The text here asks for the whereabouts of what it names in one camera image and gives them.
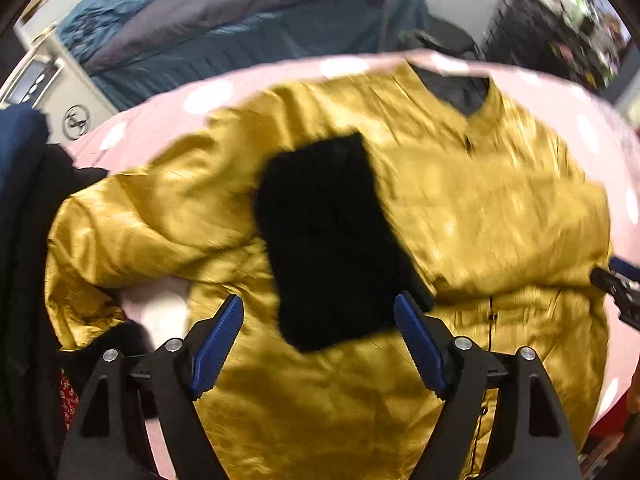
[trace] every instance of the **pink polka dot fabric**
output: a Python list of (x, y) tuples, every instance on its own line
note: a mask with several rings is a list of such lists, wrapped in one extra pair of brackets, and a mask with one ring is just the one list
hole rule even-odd
[[(203, 128), (206, 117), (216, 108), (238, 105), (275, 84), (390, 70), (402, 59), (435, 72), (491, 75), (502, 91), (555, 129), (587, 176), (603, 183), (607, 189), (616, 254), (640, 263), (640, 144), (633, 130), (609, 104), (571, 82), (552, 76), (509, 66), (466, 62), (429, 50), (280, 62), (195, 82), (119, 113), (81, 137), (68, 150), (79, 167), (100, 166), (117, 173), (145, 164), (168, 143)], [(180, 296), (176, 308), (186, 309), (184, 298), (188, 286), (176, 283), (171, 282), (172, 290), (178, 291), (175, 295)], [(139, 286), (130, 299), (127, 291), (123, 291), (126, 310), (143, 322), (144, 310), (158, 294), (157, 284), (149, 287), (147, 296), (145, 286)], [(610, 299), (606, 309), (611, 337), (597, 418), (628, 388), (640, 353), (640, 334), (620, 323)], [(184, 327), (172, 330), (174, 335), (184, 335)]]

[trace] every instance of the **black fabric patch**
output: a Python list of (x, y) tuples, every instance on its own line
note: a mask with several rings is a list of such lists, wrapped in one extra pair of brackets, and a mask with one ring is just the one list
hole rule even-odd
[(119, 350), (124, 357), (153, 351), (146, 329), (139, 323), (128, 320), (110, 328), (82, 349), (60, 352), (63, 370), (78, 397), (91, 378), (98, 359), (111, 348)]
[(283, 338), (303, 352), (395, 325), (394, 298), (433, 298), (376, 196), (362, 136), (322, 140), (267, 166), (255, 217), (280, 295)]

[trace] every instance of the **navy fabric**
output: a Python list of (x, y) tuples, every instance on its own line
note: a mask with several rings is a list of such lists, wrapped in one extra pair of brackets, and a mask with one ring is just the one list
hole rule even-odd
[(6, 359), (0, 372), (7, 383), (14, 438), (31, 449), (44, 479), (55, 478), (64, 428), (58, 393), (60, 361), (56, 358), (60, 345), (44, 307), (47, 235), (60, 204), (106, 175), (101, 168), (74, 168), (62, 146), (47, 144), (30, 179), (11, 243), (11, 279), (0, 336)]
[[(22, 206), (47, 145), (49, 130), (44, 115), (28, 104), (0, 110), (0, 335), (4, 334), (12, 253)], [(4, 352), (0, 349), (0, 362)], [(0, 379), (0, 410), (6, 391)]]
[(92, 80), (126, 110), (183, 84), (260, 63), (390, 50), (399, 34), (424, 30), (427, 21), (425, 0), (393, 0), (388, 8), (370, 0), (305, 2), (165, 43)]
[(152, 0), (82, 0), (56, 29), (60, 41), (83, 64)]

